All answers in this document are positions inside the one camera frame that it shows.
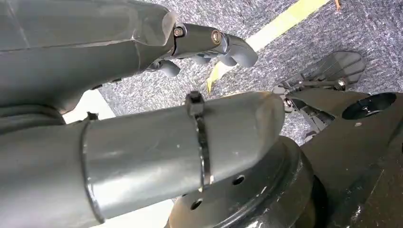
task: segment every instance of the screw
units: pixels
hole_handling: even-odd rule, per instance
[[[221,43],[221,33],[218,30],[213,30],[213,32],[211,32],[211,39],[213,40],[214,44],[220,44]]]
[[[176,28],[173,30],[173,35],[176,36],[176,37],[181,37],[181,36],[183,36],[184,34],[185,34],[185,32],[183,31],[183,29],[182,29],[181,27],[176,27]]]

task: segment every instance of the black plastic part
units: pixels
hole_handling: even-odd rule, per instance
[[[183,25],[185,35],[175,38],[173,58],[192,57],[219,45],[215,44],[211,38],[211,33],[216,30],[215,28],[186,23]]]
[[[195,55],[191,57],[191,60],[193,60],[196,64],[199,65],[204,65],[210,62],[211,58],[210,57],[204,57],[201,55]]]
[[[364,70],[365,62],[360,54],[337,51],[281,82],[275,86],[273,92],[293,93],[311,88],[344,91],[349,85],[358,82]]]
[[[175,63],[169,60],[161,60],[159,70],[170,77],[177,76],[181,71],[181,69]]]
[[[229,52],[218,60],[225,65],[234,66],[237,63],[243,67],[251,67],[258,60],[258,54],[243,39],[226,34],[229,37]]]
[[[295,105],[297,109],[305,106],[325,112],[333,117],[341,117],[346,109],[345,102],[353,104],[357,100],[369,97],[369,94],[357,92],[341,92],[331,89],[312,88],[300,92],[290,93],[286,97]]]
[[[324,130],[335,119],[333,116],[307,105],[298,108],[298,111],[316,133]]]

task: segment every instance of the robotic arm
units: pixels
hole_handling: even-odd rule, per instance
[[[238,37],[170,24],[165,8],[137,1],[2,1],[0,12],[9,25],[0,38],[6,227],[89,227],[204,190],[257,163],[281,130],[283,104],[271,93],[206,103],[193,94],[180,107],[65,125],[61,114],[103,83],[145,70],[176,75],[176,58],[250,67],[257,54]],[[161,39],[144,25],[152,18],[163,22]],[[124,22],[131,37],[115,31]]]

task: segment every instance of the mounting hole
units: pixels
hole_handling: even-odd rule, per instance
[[[245,179],[244,175],[240,175],[239,177],[237,177],[235,180],[232,181],[233,185],[239,185],[240,183],[243,182],[243,180]]]
[[[359,120],[376,115],[390,107],[395,100],[396,95],[392,93],[373,95],[350,105],[344,110],[342,117],[346,120]]]
[[[198,199],[196,202],[192,203],[192,205],[190,206],[190,210],[194,210],[196,208],[198,208],[200,206],[200,204],[202,204],[203,199]]]

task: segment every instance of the gray plastic cover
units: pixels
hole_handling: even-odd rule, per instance
[[[129,40],[164,46],[176,18],[134,0],[0,0],[0,51]]]

